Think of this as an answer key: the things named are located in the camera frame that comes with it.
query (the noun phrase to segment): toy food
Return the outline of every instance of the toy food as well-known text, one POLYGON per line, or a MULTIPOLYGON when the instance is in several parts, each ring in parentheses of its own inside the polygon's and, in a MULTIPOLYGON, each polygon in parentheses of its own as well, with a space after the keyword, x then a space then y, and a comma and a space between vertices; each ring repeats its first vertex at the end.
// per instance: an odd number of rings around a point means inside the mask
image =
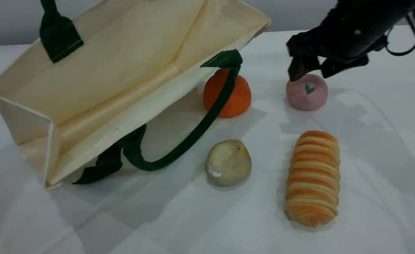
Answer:
POLYGON ((219 186, 233 186, 245 180, 251 172, 251 156, 240 140, 216 144, 206 161, 209 180, 219 186))
POLYGON ((287 180, 285 210, 289 219, 316 227, 337 216, 340 163, 335 137, 319 131, 301 135, 287 180))
MULTIPOLYGON (((220 91, 225 84, 229 69, 219 69, 206 83, 204 87, 204 106, 209 111, 214 105, 220 91)), ((251 105, 251 91, 246 80, 238 75, 236 84, 230 99, 226 103, 219 117, 232 118, 245 113, 251 105)))
POLYGON ((301 79, 288 82, 286 94, 291 106, 300 110, 321 108, 328 98, 328 86, 325 81, 313 74, 306 74, 301 79))

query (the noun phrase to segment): green heart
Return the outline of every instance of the green heart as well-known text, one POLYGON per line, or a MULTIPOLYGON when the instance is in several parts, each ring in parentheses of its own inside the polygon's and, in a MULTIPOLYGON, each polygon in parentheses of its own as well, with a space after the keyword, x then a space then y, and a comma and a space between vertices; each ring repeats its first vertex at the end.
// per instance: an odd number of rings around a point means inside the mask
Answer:
POLYGON ((310 93, 312 93, 316 88, 315 87, 309 87, 309 85, 308 84, 306 84, 305 86, 304 86, 304 89, 306 90, 306 93, 307 94, 310 94, 310 93))

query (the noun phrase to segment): pink clay ball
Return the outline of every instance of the pink clay ball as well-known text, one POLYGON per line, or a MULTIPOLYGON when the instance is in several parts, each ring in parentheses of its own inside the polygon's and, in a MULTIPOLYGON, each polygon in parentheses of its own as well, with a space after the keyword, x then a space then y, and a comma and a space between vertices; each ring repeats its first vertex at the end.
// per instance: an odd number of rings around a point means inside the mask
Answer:
POLYGON ((286 94, 291 106, 311 111, 325 105, 328 86, 321 77, 306 74, 297 81, 289 81, 286 85, 286 94))

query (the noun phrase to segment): gray wall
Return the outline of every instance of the gray wall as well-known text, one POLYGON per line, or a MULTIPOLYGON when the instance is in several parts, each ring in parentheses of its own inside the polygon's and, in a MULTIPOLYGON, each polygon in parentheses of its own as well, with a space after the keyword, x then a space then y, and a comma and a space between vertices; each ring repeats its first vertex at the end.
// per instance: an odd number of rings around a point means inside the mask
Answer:
MULTIPOLYGON (((100 0, 56 0, 60 12, 75 18, 100 0)), ((272 18, 270 31, 317 26, 337 0, 244 0, 272 18)), ((39 0, 0 0, 0 45, 31 43, 43 15, 39 0)))

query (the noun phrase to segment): white tablecloth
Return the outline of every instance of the white tablecloth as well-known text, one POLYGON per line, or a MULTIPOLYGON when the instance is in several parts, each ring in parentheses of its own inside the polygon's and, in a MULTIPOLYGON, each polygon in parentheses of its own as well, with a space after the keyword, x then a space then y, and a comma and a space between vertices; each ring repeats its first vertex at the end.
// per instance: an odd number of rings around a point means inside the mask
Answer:
MULTIPOLYGON (((285 98, 285 42, 295 33, 265 33, 242 50, 251 108, 218 119, 159 172, 125 162, 94 185, 44 191, 0 117, 0 253, 415 253, 415 51, 371 53, 368 66, 326 80, 323 108, 301 112, 285 98), (339 215, 317 230, 283 212, 291 150, 312 129, 335 135, 342 159, 339 215), (253 169, 245 183, 223 189, 207 182, 203 164, 226 139, 246 144, 253 169)), ((406 26, 390 36, 392 50, 413 43, 406 26)), ((0 73, 26 48, 0 47, 0 73)), ((149 123, 146 158, 173 148, 204 114, 200 85, 149 123)))

